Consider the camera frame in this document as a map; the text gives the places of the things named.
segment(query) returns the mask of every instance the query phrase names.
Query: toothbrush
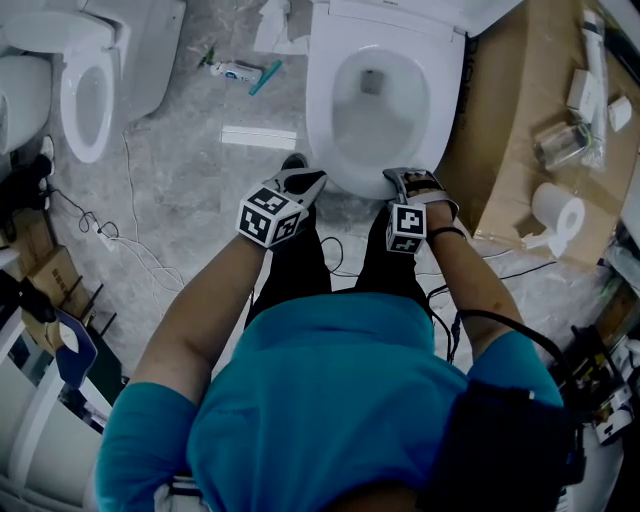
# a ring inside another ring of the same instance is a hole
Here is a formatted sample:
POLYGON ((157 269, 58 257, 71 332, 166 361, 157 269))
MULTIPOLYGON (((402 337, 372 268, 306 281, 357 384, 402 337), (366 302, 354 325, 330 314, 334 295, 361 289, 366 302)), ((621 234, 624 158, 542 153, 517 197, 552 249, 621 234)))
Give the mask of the toothbrush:
POLYGON ((278 71, 278 69, 280 69, 280 66, 282 66, 282 61, 281 60, 277 60, 273 64, 273 66, 271 66, 269 71, 267 71, 263 75, 263 77, 260 79, 260 81, 251 88, 251 90, 249 91, 249 94, 251 96, 255 96, 257 94, 257 92, 262 88, 262 86, 264 84, 266 84, 273 75, 275 75, 276 71, 278 71))

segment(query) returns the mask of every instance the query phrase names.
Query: apriltag cube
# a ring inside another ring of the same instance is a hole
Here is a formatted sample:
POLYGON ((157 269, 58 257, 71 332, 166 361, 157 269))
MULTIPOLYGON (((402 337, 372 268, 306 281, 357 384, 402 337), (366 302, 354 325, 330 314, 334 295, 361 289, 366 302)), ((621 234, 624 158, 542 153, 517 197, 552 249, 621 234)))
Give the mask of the apriltag cube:
POLYGON ((426 238, 425 206, 394 204, 387 226, 387 251, 417 254, 426 238))
POLYGON ((295 235, 304 211, 298 203, 259 184, 240 202, 236 231, 268 249, 295 235))

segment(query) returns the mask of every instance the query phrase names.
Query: cardboard box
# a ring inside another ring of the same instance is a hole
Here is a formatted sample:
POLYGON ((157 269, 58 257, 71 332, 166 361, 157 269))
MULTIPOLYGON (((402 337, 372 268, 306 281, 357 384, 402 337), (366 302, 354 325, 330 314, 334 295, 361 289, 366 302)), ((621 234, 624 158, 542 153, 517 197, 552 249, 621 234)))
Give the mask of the cardboard box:
POLYGON ((0 230, 0 247, 10 247, 20 253, 20 257, 7 266, 6 271, 14 279, 22 281, 54 249, 53 237, 44 214, 35 210, 23 210, 13 223, 16 239, 8 240, 4 230, 0 230))
POLYGON ((635 111, 620 132, 609 127, 606 171, 575 165, 550 174, 538 164, 534 135, 571 121, 565 103, 573 73, 587 68, 581 12, 577 1, 525 2, 471 45, 459 114, 437 172, 475 237, 515 249, 522 236, 543 230, 531 215, 536 188, 553 182, 569 189, 584 200, 586 221, 562 259, 588 268, 604 253, 631 181, 640 89, 608 54, 609 98, 626 95, 635 111))
POLYGON ((56 350, 64 345, 60 335, 60 321, 41 324, 30 313, 22 310, 22 322, 38 346, 55 356, 56 350))
MULTIPOLYGON (((45 293, 51 304, 59 307, 65 295, 78 280, 78 273, 73 266, 67 248, 58 246, 49 256, 29 273, 33 285, 45 293)), ((62 309, 79 318, 89 303, 90 297, 82 283, 74 289, 62 309)))

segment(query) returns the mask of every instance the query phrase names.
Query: gray floor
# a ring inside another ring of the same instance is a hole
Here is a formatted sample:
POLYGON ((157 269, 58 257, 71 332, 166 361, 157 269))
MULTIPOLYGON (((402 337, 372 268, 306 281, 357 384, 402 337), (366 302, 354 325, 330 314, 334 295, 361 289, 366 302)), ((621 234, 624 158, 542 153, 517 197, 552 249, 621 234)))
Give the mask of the gray floor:
MULTIPOLYGON (((128 127, 125 137, 130 150, 130 169, 135 187, 139 236, 165 266, 177 268, 185 281, 191 279, 234 236, 234 222, 241 196, 248 188, 274 174, 286 151, 220 143, 223 124, 295 131, 297 149, 310 155, 305 128, 306 57, 256 54, 251 48, 264 0, 189 0, 174 72, 161 107, 151 116, 128 127), (208 47, 216 43, 217 58, 244 60, 268 67, 277 58, 284 65, 255 97, 244 84, 211 77, 197 69, 208 47)), ((294 0, 290 37, 308 34, 311 3, 294 0)), ((56 61, 59 74, 59 60, 56 61)), ((57 171, 54 186, 101 222, 115 222, 123 237, 135 239, 135 224, 127 175, 127 156, 122 139, 98 163, 85 165, 71 154, 62 134, 58 95, 54 95, 50 132, 56 143, 57 171)), ((333 235, 345 247, 341 270, 358 272, 366 247, 366 236, 379 204, 361 200, 328 187, 318 200, 321 237, 333 235)), ((95 290, 106 285, 98 303, 98 324, 113 311, 118 318, 107 342, 130 373, 157 326, 160 314, 151 289, 151 278, 136 257, 123 247, 110 252, 93 233, 82 233, 79 213, 54 196, 55 229, 67 245, 86 285, 95 290)), ((481 254, 497 254, 499 246, 478 243, 481 254)), ((327 242, 328 265, 339 259, 337 245, 327 242)), ((145 257, 148 265, 152 261, 145 257)), ((490 259, 499 275, 532 268, 544 260, 521 253, 490 259)), ((260 282, 264 282, 267 268, 260 282)), ((419 257, 418 271, 437 273, 428 249, 419 257)), ((167 286, 167 276, 157 274, 167 286)), ((425 290, 442 284, 439 276, 418 278, 425 290)), ((571 324, 592 321, 602 307, 601 291, 606 270, 581 273, 558 264, 522 278, 507 281, 527 323, 559 341, 570 337, 571 324)), ((343 288, 353 279, 335 278, 343 288)), ((154 287, 161 309, 174 294, 154 287)), ((435 309, 451 323, 455 309, 447 295, 435 299, 435 309)), ((234 333, 233 341, 240 333, 234 333)), ((446 343, 437 329, 437 353, 446 343)), ((230 351, 225 354, 228 359, 230 351)), ((462 344, 457 364, 471 364, 467 345, 462 344)))

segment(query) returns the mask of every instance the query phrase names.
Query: blue object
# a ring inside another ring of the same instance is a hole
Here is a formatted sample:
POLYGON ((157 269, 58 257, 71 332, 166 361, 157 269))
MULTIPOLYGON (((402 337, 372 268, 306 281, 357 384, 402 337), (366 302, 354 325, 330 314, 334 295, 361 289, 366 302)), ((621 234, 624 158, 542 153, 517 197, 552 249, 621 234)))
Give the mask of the blue object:
POLYGON ((185 469, 213 511, 321 510, 376 480, 417 489, 469 378, 562 404, 519 333, 491 344, 468 376, 433 347, 429 318, 404 297, 319 295, 270 308, 199 410, 156 384, 122 392, 98 458, 99 508, 152 510, 157 487, 185 469))
POLYGON ((85 377, 91 370, 98 356, 98 350, 91 340, 82 322, 77 318, 56 309, 56 316, 61 323, 69 327, 78 338, 78 352, 74 352, 66 345, 56 350, 56 363, 60 377, 72 389, 80 389, 85 377))
POLYGON ((255 96, 257 94, 257 92, 262 89, 262 86, 264 84, 266 84, 269 79, 275 75, 276 71, 278 71, 278 69, 280 69, 280 66, 282 66, 282 61, 281 60, 277 60, 273 66, 271 66, 271 68, 269 68, 269 71, 267 71, 262 78, 260 79, 260 81, 254 85, 251 90, 249 91, 249 95, 250 96, 255 96))

